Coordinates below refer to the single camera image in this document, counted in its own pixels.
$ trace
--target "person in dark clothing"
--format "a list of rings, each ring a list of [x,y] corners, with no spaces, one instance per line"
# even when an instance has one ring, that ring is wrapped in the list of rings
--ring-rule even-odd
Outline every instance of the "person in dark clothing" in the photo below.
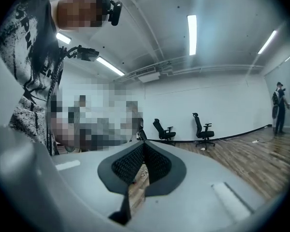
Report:
[[[277,118],[276,118],[276,127],[275,127],[275,135],[279,134],[285,134],[285,132],[282,130],[284,127],[284,123],[285,123],[285,114],[286,114],[286,107],[289,109],[290,108],[290,104],[287,102],[287,99],[285,97],[285,92],[282,89],[283,85],[281,84],[281,82],[277,83],[277,88],[276,88],[276,95],[278,98],[278,114],[277,114]]]

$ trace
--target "chair base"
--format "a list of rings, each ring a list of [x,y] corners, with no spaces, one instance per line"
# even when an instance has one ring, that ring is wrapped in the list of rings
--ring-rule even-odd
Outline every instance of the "chair base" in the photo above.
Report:
[[[161,143],[166,144],[166,145],[172,145],[172,146],[175,146],[175,143],[171,143],[168,139],[165,139],[165,140],[162,141]]]
[[[197,147],[198,145],[201,144],[205,144],[205,149],[207,149],[207,144],[213,145],[213,147],[215,147],[215,143],[209,141],[209,138],[203,138],[203,141],[197,142],[195,146]]]

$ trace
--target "graphic t-shirt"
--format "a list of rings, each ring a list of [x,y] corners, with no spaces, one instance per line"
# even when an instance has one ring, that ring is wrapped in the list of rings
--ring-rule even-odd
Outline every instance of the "graphic t-shirt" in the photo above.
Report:
[[[46,103],[55,70],[61,68],[49,0],[16,1],[0,28],[0,55],[25,91],[9,126],[47,145]],[[51,137],[54,154],[56,141]]]

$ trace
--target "air vent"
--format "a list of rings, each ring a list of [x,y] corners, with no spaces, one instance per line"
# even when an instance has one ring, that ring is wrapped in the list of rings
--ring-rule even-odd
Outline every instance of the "air vent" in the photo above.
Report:
[[[155,66],[148,67],[148,68],[143,69],[143,70],[141,70],[141,71],[137,71],[137,72],[135,72],[135,74],[136,74],[137,76],[140,76],[140,75],[149,74],[149,73],[152,73],[152,72],[156,72],[156,68],[155,68]]]

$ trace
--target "wooden floor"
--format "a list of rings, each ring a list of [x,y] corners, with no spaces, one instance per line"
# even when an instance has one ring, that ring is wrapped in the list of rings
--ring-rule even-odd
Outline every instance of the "wooden floor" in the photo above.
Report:
[[[176,147],[215,159],[269,200],[290,182],[290,129],[285,128],[285,132],[273,138],[272,128],[265,128],[225,142],[215,141],[216,146],[208,145],[205,151],[201,150],[203,145],[196,147],[194,143],[177,143]],[[263,143],[252,144],[255,140]],[[149,185],[148,173],[144,179],[141,174],[140,170],[137,183],[129,188],[132,215],[141,207],[144,189]]]

